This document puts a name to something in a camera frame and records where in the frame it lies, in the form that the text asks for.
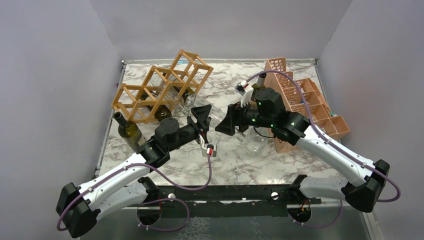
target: wire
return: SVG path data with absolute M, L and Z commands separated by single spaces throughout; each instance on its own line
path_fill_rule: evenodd
M 340 200 L 340 209 L 338 210 L 337 217 L 332 222 L 324 224 L 324 225 L 312 225 L 312 224 L 307 224 L 307 223 L 304 223 L 304 222 L 298 222 L 290 214 L 288 216 L 291 219 L 293 219 L 294 223 L 296 223 L 296 224 L 298 224 L 302 227 L 307 227 L 307 228 L 312 228 L 312 229 L 325 229 L 325 228 L 331 227 L 334 224 L 336 224 L 340 220 L 340 217 L 342 216 L 342 214 L 343 214 L 343 201 Z
M 278 71 L 278 70 L 266 70 L 266 71 L 261 71 L 251 77 L 249 77 L 246 82 L 249 82 L 250 80 L 256 78 L 257 76 L 261 75 L 261 74 L 265 74 L 265 73 L 276 73 L 276 74 L 281 74 L 284 77 L 286 77 L 288 80 L 290 80 L 290 82 L 292 82 L 294 84 L 294 86 L 296 87 L 298 93 L 300 93 L 300 97 L 303 100 L 303 104 L 305 106 L 307 115 L 309 117 L 310 120 L 310 125 L 312 127 L 312 129 L 316 132 L 316 134 L 318 134 L 318 136 L 320 138 L 322 138 L 325 142 L 328 142 L 329 145 L 331 145 L 334 149 L 336 149 L 337 151 L 339 151 L 341 154 L 343 154 L 344 156 L 346 156 L 347 158 L 349 158 L 350 160 L 354 161 L 355 163 L 357 163 L 358 165 L 362 165 L 364 168 L 372 171 L 373 173 L 376 173 L 377 175 L 379 175 L 380 177 L 382 177 L 384 180 L 386 180 L 387 182 L 389 182 L 395 189 L 396 189 L 396 196 L 390 199 L 378 199 L 377 202 L 380 203 L 390 203 L 390 202 L 394 202 L 396 200 L 398 200 L 401 197 L 401 189 L 399 188 L 399 186 L 393 181 L 391 180 L 388 176 L 384 175 L 382 172 L 380 172 L 379 170 L 364 164 L 362 161 L 360 161 L 359 159 L 356 159 L 356 157 L 350 155 L 348 152 L 346 152 L 345 150 L 341 149 L 339 146 L 337 146 L 333 141 L 329 141 L 328 138 L 326 138 L 317 128 L 317 126 L 315 125 L 314 121 L 313 121 L 313 117 L 312 117 L 312 113 L 311 113 L 311 109 L 309 108 L 306 98 L 305 96 L 302 94 L 302 89 L 301 87 L 286 73 L 282 72 L 282 71 Z
M 254 130 L 255 133 L 257 133 L 259 136 L 261 136 L 263 138 L 267 138 L 267 139 L 273 139 L 274 138 L 273 136 L 265 136 L 265 135 L 260 134 L 255 126 L 253 127 L 253 130 Z
M 180 202 L 182 205 L 184 205 L 185 210 L 187 211 L 187 217 L 185 218 L 184 223 L 181 224 L 180 226 L 174 227 L 174 228 L 159 228 L 159 227 L 154 227 L 154 226 L 150 226 L 150 225 L 144 225 L 140 221 L 139 214 L 137 213 L 138 226 L 139 227 L 140 226 L 145 227 L 146 230 L 153 229 L 153 230 L 161 231 L 161 232 L 173 232 L 173 231 L 177 231 L 177 230 L 184 228 L 189 223 L 189 220 L 190 220 L 189 206 L 187 206 L 187 203 L 185 201 L 178 199 L 178 198 L 162 198 L 162 199 L 157 199 L 157 200 L 153 200 L 153 201 L 142 202 L 142 203 L 140 203 L 140 205 L 154 204 L 154 203 L 157 203 L 157 202 L 161 203 L 162 201 L 177 201 L 177 202 Z
M 211 156 L 208 154 L 207 155 L 207 164 L 209 167 L 209 178 L 207 179 L 207 182 L 205 183 L 205 185 L 203 186 L 199 186 L 199 187 L 185 187 L 185 186 L 181 186 L 175 182 L 173 182 L 171 179 L 169 179 L 167 176 L 165 176 L 165 174 L 163 174 L 160 170 L 158 170 L 156 167 L 154 166 L 150 166 L 149 164 L 145 164 L 145 163 L 132 163 L 126 166 L 126 169 L 128 170 L 129 168 L 132 167 L 146 167 L 149 168 L 155 172 L 157 172 L 159 175 L 161 175 L 165 180 L 167 180 L 169 183 L 171 183 L 172 185 L 174 185 L 177 188 L 183 189 L 183 190 L 187 190 L 187 191 L 198 191 L 198 190 L 202 190 L 204 188 L 206 188 L 209 183 L 212 180 L 212 163 L 211 163 Z M 106 176 L 105 178 L 103 178 L 102 180 L 98 181 L 96 184 L 94 184 L 93 186 L 91 186 L 92 189 L 97 188 L 98 186 L 100 186 L 101 184 L 103 184 L 104 182 L 106 182 L 107 180 L 109 180 L 110 178 L 112 178 L 113 176 L 119 174 L 120 172 L 125 171 L 124 168 L 120 168 L 114 172 L 112 172 L 110 175 Z M 57 221 L 56 224 L 56 229 L 60 232 L 67 230 L 67 228 L 62 228 L 61 227 L 61 222 L 63 221 L 66 213 L 69 211 L 69 209 L 82 197 L 84 197 L 84 195 L 86 195 L 87 193 L 89 193 L 89 190 L 85 190 L 83 191 L 81 194 L 79 194 L 74 200 L 72 200 L 63 210 L 62 214 L 59 217 L 59 220 Z

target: wine bottle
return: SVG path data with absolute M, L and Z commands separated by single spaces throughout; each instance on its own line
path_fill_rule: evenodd
M 152 99 L 149 97 L 149 95 L 148 95 L 146 92 L 144 92 L 144 93 L 141 95 L 141 100 L 152 100 Z M 151 105 L 147 105 L 146 107 L 147 107 L 150 111 L 153 109 L 153 106 L 151 106 Z M 167 106 L 165 106 L 165 105 L 160 105 L 160 106 L 157 108 L 156 112 L 154 113 L 153 117 L 154 117 L 155 119 L 157 119 L 157 120 L 160 122 L 160 121 L 162 121 L 163 119 L 171 118 L 171 117 L 172 117 L 172 113 L 171 113 L 170 109 L 169 109 L 169 108 L 167 108 Z
M 259 90 L 259 89 L 264 89 L 264 82 L 265 82 L 265 78 L 267 77 L 266 73 L 262 73 L 261 75 L 259 75 L 259 77 L 257 78 L 257 82 L 255 84 L 252 85 L 253 88 L 253 94 L 252 97 L 250 98 L 250 100 L 252 100 L 253 102 L 256 103 L 256 98 L 255 98 L 255 93 Z
M 146 142 L 145 136 L 143 136 L 142 131 L 133 121 L 125 120 L 124 116 L 120 112 L 115 112 L 113 118 L 118 122 L 118 133 L 126 141 L 126 143 L 132 148 L 132 150 L 137 151 L 139 146 Z
M 180 90 L 181 90 L 181 87 L 180 86 L 174 86 L 173 88 L 177 92 L 180 92 Z M 187 87 L 184 90 L 184 93 L 182 94 L 182 99 L 184 99 L 184 102 L 186 102 L 187 101 L 187 97 L 190 96 L 190 95 L 192 95 L 192 94 L 195 94 L 195 91 L 193 91 L 191 88 Z

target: clear glass bottle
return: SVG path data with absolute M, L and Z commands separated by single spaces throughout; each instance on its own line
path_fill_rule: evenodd
M 250 156 L 259 155 L 267 145 L 269 140 L 268 137 L 270 136 L 265 127 L 256 127 L 256 131 L 253 127 L 250 127 L 247 130 L 247 137 L 244 141 L 244 147 L 246 148 L 247 154 Z
M 125 142 L 137 151 L 139 146 L 146 142 L 145 136 L 140 131 L 140 128 L 133 121 L 127 121 L 122 113 L 115 112 L 113 118 L 118 122 L 118 133 L 125 140 Z
M 189 100 L 191 102 L 193 102 L 193 104 L 188 106 L 189 108 L 202 107 L 202 106 L 206 106 L 208 104 L 210 104 L 212 106 L 212 108 L 210 109 L 210 113 L 209 113 L 209 117 L 210 117 L 209 126 L 211 126 L 212 128 L 215 129 L 218 126 L 218 124 L 220 124 L 220 122 L 222 122 L 222 120 L 224 120 L 226 114 L 223 111 L 221 111 L 221 109 L 214 106 L 212 103 L 210 103 L 208 100 L 206 100 L 202 96 L 200 96 L 198 94 L 191 94 L 189 96 L 189 98 L 190 98 Z M 246 135 L 242 132 L 238 132 L 237 127 L 235 128 L 235 130 L 236 130 L 236 133 L 235 133 L 234 137 L 239 142 L 243 142 L 246 139 Z
M 168 80 L 169 81 L 175 81 L 176 80 L 176 78 L 173 76 L 173 75 L 171 75 L 169 78 L 168 78 Z M 157 95 L 157 96 L 159 96 L 160 94 L 161 94 L 161 92 L 162 92 L 162 90 L 164 89 L 164 87 L 165 87 L 165 82 L 163 81 L 163 79 L 159 76 L 159 75 L 157 75 L 157 74 L 155 74 L 155 75 L 153 75 L 152 77 L 151 77 L 151 79 L 150 79 L 150 81 L 149 81 L 149 83 L 150 83 L 150 85 L 152 85 L 152 86 L 154 86 L 154 87 L 159 87 L 159 90 L 157 90 L 156 92 L 155 92 L 155 94 Z M 177 90 L 177 88 L 174 86 L 174 87 L 171 87 L 171 88 L 169 88 L 169 90 L 168 90 L 168 93 L 167 93 L 167 95 L 165 96 L 165 99 L 166 100 L 173 100 L 173 102 L 170 104 L 171 106 L 173 106 L 173 107 L 175 107 L 177 110 L 180 110 L 180 111 L 182 111 L 182 113 L 184 114 L 184 115 L 188 115 L 189 114 L 189 112 L 190 112 L 190 109 L 189 108 L 187 108 L 186 107 L 186 104 L 185 104 L 185 102 L 186 102 L 186 99 L 185 98 L 187 98 L 187 96 L 189 96 L 190 94 L 183 94 L 183 96 L 182 97 L 180 97 L 180 98 L 177 98 L 177 96 L 178 96 L 178 90 Z

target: green wine bottle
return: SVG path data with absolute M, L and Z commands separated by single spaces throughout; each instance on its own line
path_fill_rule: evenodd
M 146 92 L 144 92 L 144 93 L 141 95 L 140 99 L 141 99 L 141 100 L 152 100 Z M 153 106 L 151 106 L 151 105 L 147 105 L 146 107 L 147 107 L 150 111 L 153 109 Z M 171 118 L 171 117 L 172 117 L 172 113 L 171 113 L 170 109 L 169 109 L 169 108 L 167 108 L 167 106 L 165 106 L 165 105 L 160 105 L 160 106 L 157 108 L 156 112 L 154 113 L 153 117 L 154 117 L 155 119 L 157 119 L 157 120 L 160 122 L 160 121 L 162 121 L 163 119 Z
M 255 93 L 259 90 L 259 89 L 264 89 L 264 82 L 265 82 L 265 78 L 267 77 L 266 73 L 262 73 L 261 75 L 259 75 L 259 77 L 257 78 L 257 82 L 255 84 L 252 85 L 253 88 L 253 94 L 252 97 L 250 98 L 250 100 L 252 100 L 253 102 L 256 103 L 256 98 L 255 98 Z
M 126 143 L 137 151 L 139 146 L 146 142 L 145 136 L 143 136 L 140 128 L 133 121 L 125 120 L 124 116 L 120 112 L 115 112 L 113 118 L 118 122 L 118 133 L 126 141 Z

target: wooden wine rack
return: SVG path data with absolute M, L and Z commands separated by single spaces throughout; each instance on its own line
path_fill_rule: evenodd
M 175 67 L 179 62 L 186 64 L 184 70 L 176 70 Z M 152 66 L 141 85 L 128 85 L 122 83 L 113 99 L 111 107 L 121 112 L 125 119 L 138 123 L 150 123 L 157 121 L 154 118 L 155 112 L 160 105 L 166 105 L 169 110 L 173 110 L 176 101 L 170 97 L 169 90 L 172 87 L 180 87 L 177 98 L 180 98 L 187 88 L 195 89 L 195 93 L 199 92 L 200 88 L 208 79 L 214 68 L 207 65 L 196 53 L 180 50 L 169 68 Z M 163 86 L 151 86 L 150 81 L 152 76 L 157 74 L 164 82 Z M 124 103 L 121 101 L 123 93 L 126 93 L 132 103 Z M 150 99 L 141 100 L 143 93 L 146 93 Z M 143 114 L 141 108 L 152 106 L 148 115 Z

